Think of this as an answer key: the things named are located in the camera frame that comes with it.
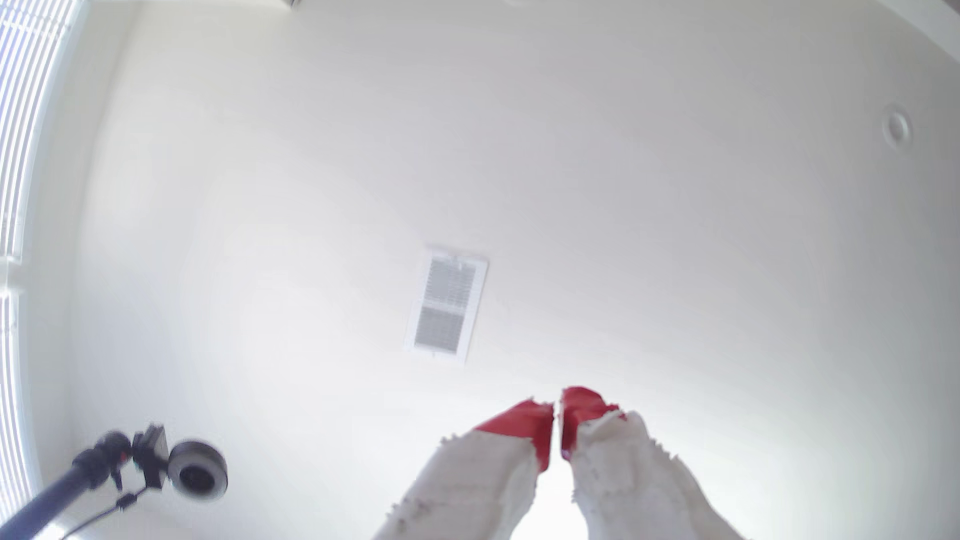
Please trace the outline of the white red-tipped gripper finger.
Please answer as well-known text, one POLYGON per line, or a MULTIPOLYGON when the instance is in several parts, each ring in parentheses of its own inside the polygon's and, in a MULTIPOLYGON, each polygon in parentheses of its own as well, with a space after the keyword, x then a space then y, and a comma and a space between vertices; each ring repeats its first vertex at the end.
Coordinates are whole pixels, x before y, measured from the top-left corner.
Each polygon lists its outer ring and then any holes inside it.
POLYGON ((636 411, 582 386, 560 396, 560 452, 588 539, 742 539, 636 411))
POLYGON ((374 539, 510 539, 549 467, 554 418, 526 399, 442 439, 374 539))

